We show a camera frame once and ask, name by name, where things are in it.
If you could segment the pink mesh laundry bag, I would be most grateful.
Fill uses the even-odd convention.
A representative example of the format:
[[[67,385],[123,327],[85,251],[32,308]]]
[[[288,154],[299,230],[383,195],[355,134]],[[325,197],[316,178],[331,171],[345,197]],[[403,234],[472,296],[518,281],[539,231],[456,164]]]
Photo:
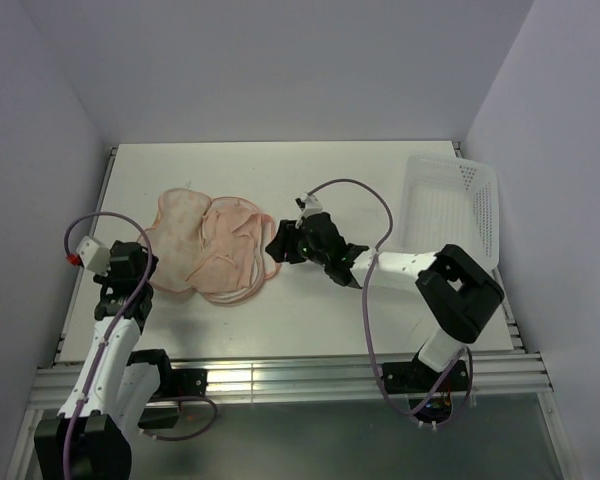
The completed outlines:
[[[232,305],[278,273],[280,264],[265,252],[275,234],[274,219],[249,200],[175,188],[160,195],[154,223],[139,241],[158,258],[153,288]]]

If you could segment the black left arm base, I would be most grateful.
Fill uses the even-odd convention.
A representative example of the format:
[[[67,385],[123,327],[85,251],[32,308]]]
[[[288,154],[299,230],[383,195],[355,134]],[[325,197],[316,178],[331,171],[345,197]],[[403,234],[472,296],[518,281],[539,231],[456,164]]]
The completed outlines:
[[[175,427],[185,404],[205,404],[207,378],[208,371],[202,368],[172,370],[169,381],[151,397],[151,402],[140,417],[138,427],[144,431]]]

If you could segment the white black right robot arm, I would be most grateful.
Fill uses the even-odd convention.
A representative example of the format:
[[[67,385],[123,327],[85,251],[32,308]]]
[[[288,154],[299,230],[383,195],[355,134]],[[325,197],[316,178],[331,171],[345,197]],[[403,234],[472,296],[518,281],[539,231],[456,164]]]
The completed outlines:
[[[380,252],[346,241],[326,212],[282,220],[265,251],[277,263],[317,264],[334,283],[360,288],[364,296],[372,286],[420,294],[437,322],[412,368],[426,390],[446,379],[449,364],[476,342],[504,300],[502,287],[458,245],[433,253]]]

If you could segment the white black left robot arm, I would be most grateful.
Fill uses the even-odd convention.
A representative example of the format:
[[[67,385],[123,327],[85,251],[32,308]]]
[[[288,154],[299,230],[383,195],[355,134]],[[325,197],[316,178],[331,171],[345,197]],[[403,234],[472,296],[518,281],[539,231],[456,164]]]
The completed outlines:
[[[100,287],[93,337],[57,416],[37,426],[35,453],[45,479],[126,479],[130,437],[146,405],[175,386],[164,350],[136,348],[152,309],[149,279],[158,260],[140,243],[106,247],[90,236],[70,259],[92,272]]]

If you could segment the peach pink bra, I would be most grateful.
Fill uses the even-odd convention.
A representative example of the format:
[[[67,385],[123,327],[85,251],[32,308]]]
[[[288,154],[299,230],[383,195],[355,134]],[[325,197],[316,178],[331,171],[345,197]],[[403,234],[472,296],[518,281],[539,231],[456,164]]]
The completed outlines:
[[[201,255],[187,283],[216,303],[238,302],[279,270],[265,252],[276,234],[274,219],[252,202],[219,197],[202,217]]]

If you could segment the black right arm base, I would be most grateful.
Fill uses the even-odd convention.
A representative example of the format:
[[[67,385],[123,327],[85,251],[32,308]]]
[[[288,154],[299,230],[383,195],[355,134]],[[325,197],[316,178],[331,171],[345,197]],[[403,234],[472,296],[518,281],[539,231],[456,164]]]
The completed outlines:
[[[474,380],[472,360],[457,360],[436,373],[421,361],[381,364],[381,393],[389,408],[433,431],[448,424],[469,403]]]

